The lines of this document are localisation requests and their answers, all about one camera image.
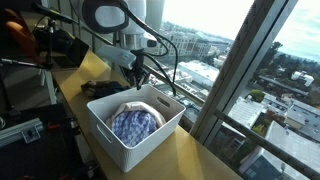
glass window pane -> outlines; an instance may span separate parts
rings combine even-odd
[[[252,4],[253,0],[200,0],[197,3],[170,0],[165,2],[159,32],[177,47],[179,53],[175,78],[177,84],[203,101],[206,100]],[[172,79],[175,51],[166,41],[164,44],[169,48],[169,53],[164,57],[157,57],[157,60],[166,67],[166,72]],[[165,52],[165,47],[158,44],[156,48],[149,48],[147,51],[159,55]],[[151,84],[159,81],[154,76],[150,78]],[[171,88],[167,86],[164,91],[169,92]],[[185,114],[186,117],[192,117],[191,123],[189,121],[185,123],[189,124],[186,129],[190,129],[190,125],[195,122],[197,116],[187,113],[190,111],[198,114],[200,108],[194,109],[193,106],[199,106],[199,104],[196,105],[192,101],[186,103],[187,98],[184,96],[179,101],[186,106],[190,104]]]
[[[317,172],[320,172],[319,22],[315,4],[298,1],[228,113]],[[226,123],[209,149],[245,179],[308,179]]]

sky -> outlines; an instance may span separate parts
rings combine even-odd
[[[166,0],[163,20],[234,39],[253,0]],[[320,1],[299,0],[275,41],[284,53],[320,62]]]

distant building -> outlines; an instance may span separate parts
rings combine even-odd
[[[178,69],[191,75],[193,81],[208,87],[212,87],[220,72],[219,69],[197,60],[180,62]]]
[[[230,110],[228,116],[246,128],[251,129],[260,114],[265,112],[266,109],[262,104],[251,101],[250,99],[239,97]],[[224,147],[223,150],[221,149],[217,151],[223,151],[222,153],[227,158],[231,159],[240,149],[245,139],[245,135],[223,122],[213,144],[219,144],[220,147]]]
[[[173,75],[174,75],[174,70],[171,69],[169,71],[167,71],[167,75],[168,77],[172,80],[173,79]],[[188,73],[186,72],[183,72],[179,69],[176,70],[176,76],[175,76],[175,80],[176,81],[186,81],[186,82],[192,82],[192,76],[189,75]]]
[[[264,99],[261,104],[263,104],[270,111],[278,114],[284,115],[284,113],[288,110],[288,105],[279,101],[276,96],[263,92],[265,94]]]
[[[198,36],[192,33],[161,30],[160,34],[172,41],[178,50],[179,56],[190,56],[198,40]],[[168,47],[168,55],[175,56],[175,50],[172,45],[167,41],[163,41],[163,43]],[[158,43],[157,47],[149,48],[147,51],[153,54],[163,54],[166,52],[166,49],[162,44]]]
[[[219,58],[214,58],[213,64],[215,67],[222,67],[227,57],[220,55]]]
[[[292,98],[294,98],[292,93],[284,93],[281,95],[281,101],[286,105],[290,105],[292,103]]]
[[[216,47],[220,52],[225,52],[229,43],[223,42],[220,39],[208,37],[202,32],[197,32],[197,42],[193,48],[192,55],[199,58],[208,56],[212,47]]]
[[[285,114],[285,123],[296,129],[301,129],[306,124],[306,118],[299,112],[289,109]]]
[[[211,56],[211,55],[218,55],[220,54],[220,51],[217,47],[215,46],[211,46],[210,49],[209,49],[209,52],[208,52],[208,56]]]
[[[310,86],[312,82],[314,81],[313,77],[310,75],[307,75],[307,72],[305,71],[296,71],[291,75],[292,80],[301,81],[304,83],[306,87]]]
[[[320,172],[319,144],[291,130],[284,129],[275,121],[271,123],[265,138],[302,163]],[[249,157],[243,160],[239,171],[243,174],[244,179],[248,180],[308,179],[261,147],[257,147]]]
[[[289,118],[287,123],[295,127],[300,122],[301,126],[298,126],[300,132],[320,142],[320,110],[305,104],[296,99],[292,99],[292,104],[288,110]]]
[[[308,96],[308,92],[304,92],[300,89],[287,86],[276,81],[273,78],[269,78],[266,76],[259,76],[259,80],[257,81],[257,83],[263,86],[265,90],[268,90],[268,92],[276,92],[279,96],[284,93],[293,93],[295,96],[301,97]]]

metal rod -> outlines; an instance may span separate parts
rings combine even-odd
[[[251,131],[250,129],[244,127],[242,124],[238,123],[236,120],[232,119],[231,117],[227,116],[225,113],[216,110],[214,115],[217,116],[222,121],[226,122],[240,133],[244,134],[247,138],[252,140],[253,142],[257,143],[262,148],[269,151],[271,154],[276,156],[277,158],[281,159],[283,162],[287,163],[289,166],[293,167],[301,174],[305,175],[310,179],[320,179],[320,173],[315,171],[314,169],[310,168],[308,165],[304,164],[303,162],[299,161],[294,156],[291,156],[287,152],[281,150],[276,145],[272,144],[271,142],[267,141],[263,137],[259,136],[255,132]]]
[[[56,22],[53,19],[49,19],[48,21],[48,31],[49,31],[49,46],[48,46],[48,52],[46,55],[46,64],[51,64],[51,56],[52,56],[52,40],[53,40],[53,34],[55,32],[56,28]]]

wooden table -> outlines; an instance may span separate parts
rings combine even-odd
[[[136,167],[123,173],[89,132],[86,104],[90,99],[81,91],[80,85],[89,80],[115,80],[122,85],[126,82],[91,51],[78,70],[54,71],[52,74],[72,112],[77,116],[82,134],[107,179],[241,179],[180,126]]]

